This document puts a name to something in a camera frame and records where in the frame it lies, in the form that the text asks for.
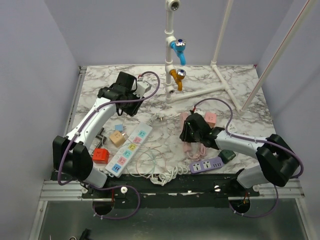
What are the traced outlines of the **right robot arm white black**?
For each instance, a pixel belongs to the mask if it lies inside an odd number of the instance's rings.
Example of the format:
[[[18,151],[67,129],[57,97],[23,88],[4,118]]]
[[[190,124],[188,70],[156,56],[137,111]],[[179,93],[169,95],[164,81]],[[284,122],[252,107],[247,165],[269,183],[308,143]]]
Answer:
[[[198,113],[192,113],[183,122],[179,138],[187,143],[201,143],[207,148],[228,150],[249,156],[259,165],[241,169],[230,183],[230,191],[241,196],[254,185],[271,183],[284,187],[300,167],[298,157],[277,134],[270,137],[249,138],[236,135],[223,127],[211,128]]]

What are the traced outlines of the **purple power strip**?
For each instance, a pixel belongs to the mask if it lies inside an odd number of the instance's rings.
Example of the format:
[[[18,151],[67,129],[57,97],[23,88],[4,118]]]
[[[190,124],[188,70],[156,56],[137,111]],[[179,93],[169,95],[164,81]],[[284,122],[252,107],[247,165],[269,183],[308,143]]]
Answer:
[[[198,174],[206,171],[220,169],[224,166],[220,157],[209,158],[189,164],[189,169],[192,174]]]

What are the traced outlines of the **white power strip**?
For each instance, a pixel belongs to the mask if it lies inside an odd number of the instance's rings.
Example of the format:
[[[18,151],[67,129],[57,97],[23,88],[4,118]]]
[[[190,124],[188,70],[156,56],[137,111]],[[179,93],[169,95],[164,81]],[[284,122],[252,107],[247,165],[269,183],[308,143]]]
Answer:
[[[119,178],[122,175],[138,150],[146,142],[152,130],[153,128],[144,122],[140,122],[135,127],[115,156],[106,165],[105,171],[110,177]]]

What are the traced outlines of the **red cube plug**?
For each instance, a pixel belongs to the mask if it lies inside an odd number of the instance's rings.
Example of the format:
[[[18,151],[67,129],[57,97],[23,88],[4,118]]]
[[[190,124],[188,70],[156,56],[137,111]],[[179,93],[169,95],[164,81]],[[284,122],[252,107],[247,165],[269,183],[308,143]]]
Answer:
[[[105,148],[96,148],[93,151],[92,161],[96,164],[107,164],[109,162],[110,153]]]

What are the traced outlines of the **green cube plug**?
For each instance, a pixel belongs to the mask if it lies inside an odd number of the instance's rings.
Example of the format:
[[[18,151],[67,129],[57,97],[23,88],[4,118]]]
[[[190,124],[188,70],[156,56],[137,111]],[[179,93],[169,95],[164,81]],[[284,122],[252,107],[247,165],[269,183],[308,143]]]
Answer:
[[[222,162],[224,164],[229,163],[231,160],[233,160],[236,157],[236,153],[233,152],[232,150],[222,150],[219,154],[218,157],[221,158]]]

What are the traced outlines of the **light blue small plug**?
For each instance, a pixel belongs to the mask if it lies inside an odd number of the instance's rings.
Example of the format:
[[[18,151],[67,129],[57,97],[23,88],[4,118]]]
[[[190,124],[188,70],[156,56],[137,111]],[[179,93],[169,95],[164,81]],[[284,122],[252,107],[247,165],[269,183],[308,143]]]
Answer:
[[[125,126],[123,124],[116,124],[114,126],[114,130],[120,132],[121,134],[125,134]]]

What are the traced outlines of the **white cube socket adapter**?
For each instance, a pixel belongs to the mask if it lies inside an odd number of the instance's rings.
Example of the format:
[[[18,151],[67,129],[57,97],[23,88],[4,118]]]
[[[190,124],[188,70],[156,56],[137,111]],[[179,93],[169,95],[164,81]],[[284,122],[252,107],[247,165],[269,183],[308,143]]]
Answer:
[[[238,131],[236,126],[232,122],[229,123],[227,129],[231,133],[236,133]]]

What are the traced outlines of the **beige cube plug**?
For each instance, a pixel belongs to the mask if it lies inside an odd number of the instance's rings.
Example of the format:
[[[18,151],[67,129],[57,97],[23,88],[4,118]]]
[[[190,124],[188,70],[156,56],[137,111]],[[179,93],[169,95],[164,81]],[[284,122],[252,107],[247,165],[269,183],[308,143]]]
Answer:
[[[118,130],[116,130],[116,131],[114,131],[112,134],[110,134],[110,135],[109,135],[109,139],[110,139],[110,141],[113,143],[113,145],[114,145],[115,147],[117,147],[117,148],[119,148],[120,146],[122,146],[122,145],[125,143],[125,141],[126,141],[126,139],[125,139],[125,137],[123,136],[123,134],[122,134],[120,131],[118,131]]]

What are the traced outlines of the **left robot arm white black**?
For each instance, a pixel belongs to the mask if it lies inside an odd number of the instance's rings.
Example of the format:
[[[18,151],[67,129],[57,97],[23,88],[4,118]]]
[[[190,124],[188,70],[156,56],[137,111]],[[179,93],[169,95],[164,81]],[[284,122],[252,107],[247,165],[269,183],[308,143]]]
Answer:
[[[133,117],[150,89],[149,83],[122,71],[115,83],[99,89],[97,99],[82,121],[66,136],[56,136],[53,140],[53,166],[58,175],[67,174],[93,185],[99,197],[107,197],[111,185],[106,182],[107,175],[94,167],[89,148],[112,116],[126,113]]]

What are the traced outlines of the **pink cube socket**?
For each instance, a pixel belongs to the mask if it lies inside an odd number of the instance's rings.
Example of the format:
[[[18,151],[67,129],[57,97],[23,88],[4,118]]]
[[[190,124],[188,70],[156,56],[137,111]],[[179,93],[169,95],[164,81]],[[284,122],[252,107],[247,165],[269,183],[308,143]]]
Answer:
[[[217,115],[212,112],[206,112],[204,115],[204,120],[211,128],[214,128],[217,123]]]

